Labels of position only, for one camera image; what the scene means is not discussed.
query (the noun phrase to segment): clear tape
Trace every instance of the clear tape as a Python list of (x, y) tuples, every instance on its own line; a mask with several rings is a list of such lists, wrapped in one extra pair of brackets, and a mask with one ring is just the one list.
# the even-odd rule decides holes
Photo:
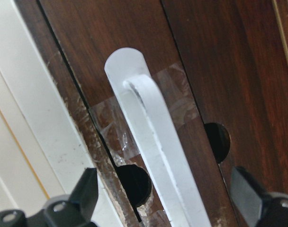
[[(186, 74), (181, 62), (177, 62), (152, 75), (161, 90), (176, 130), (198, 117)], [(90, 109), (97, 130), (103, 137), (117, 166), (134, 164), (131, 159), (140, 154), (135, 140), (115, 97), (111, 97)], [(138, 208), (144, 226), (169, 226), (164, 210), (153, 212), (154, 196)]]

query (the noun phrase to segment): wooden door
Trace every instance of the wooden door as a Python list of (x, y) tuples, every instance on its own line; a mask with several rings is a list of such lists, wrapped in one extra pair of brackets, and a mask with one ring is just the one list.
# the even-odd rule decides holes
[[(113, 96), (104, 63), (121, 47), (144, 54), (159, 86), (166, 84), (158, 77), (164, 71), (184, 86), (193, 117), (177, 132), (212, 226), (238, 225), (226, 188), (234, 165), (267, 189), (288, 193), (288, 61), (275, 1), (17, 3), (126, 226), (169, 223), (155, 190), (136, 218), (117, 179), (116, 157), (94, 127), (92, 110)], [(172, 72), (177, 66), (180, 74)], [(177, 98), (163, 95), (168, 105)], [(229, 133), (230, 151), (219, 165), (204, 130), (211, 122)], [(128, 161), (145, 169), (140, 155)]]

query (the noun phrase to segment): wooden cabinet door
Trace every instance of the wooden cabinet door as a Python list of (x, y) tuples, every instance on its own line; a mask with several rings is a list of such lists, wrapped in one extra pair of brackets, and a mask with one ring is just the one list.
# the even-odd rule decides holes
[(203, 122), (229, 132), (225, 182), (244, 166), (267, 190), (288, 193), (287, 1), (163, 4)]
[[(94, 127), (91, 110), (113, 96), (105, 61), (122, 47), (143, 53), (159, 86), (167, 84), (158, 77), (167, 71), (173, 84), (183, 81), (190, 94), (193, 116), (183, 118), (177, 132), (212, 226), (238, 225), (227, 193), (233, 166), (248, 168), (268, 190), (288, 193), (288, 59), (278, 25), (282, 11), (276, 8), (286, 5), (266, 0), (17, 3), (126, 226), (169, 222), (154, 189), (151, 199), (132, 209), (115, 173), (114, 154)], [(173, 66), (180, 74), (168, 72)], [(180, 93), (167, 91), (170, 105)], [(229, 134), (229, 153), (219, 165), (204, 129), (211, 122)], [(128, 161), (145, 169), (140, 155)]]

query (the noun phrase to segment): black clamp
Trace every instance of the black clamp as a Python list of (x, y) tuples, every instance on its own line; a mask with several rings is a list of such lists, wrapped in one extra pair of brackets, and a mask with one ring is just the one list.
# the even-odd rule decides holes
[(288, 195), (267, 192), (243, 167), (233, 169), (230, 192), (249, 227), (288, 227)]
[(97, 227), (90, 219), (98, 195), (97, 170), (88, 168), (70, 196), (51, 198), (29, 218), (21, 210), (1, 211), (0, 227)]

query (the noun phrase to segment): door handle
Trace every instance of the door handle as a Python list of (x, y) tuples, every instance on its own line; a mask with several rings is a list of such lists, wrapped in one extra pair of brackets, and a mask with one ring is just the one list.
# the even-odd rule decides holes
[(141, 52), (122, 48), (104, 68), (173, 227), (210, 227), (164, 98)]

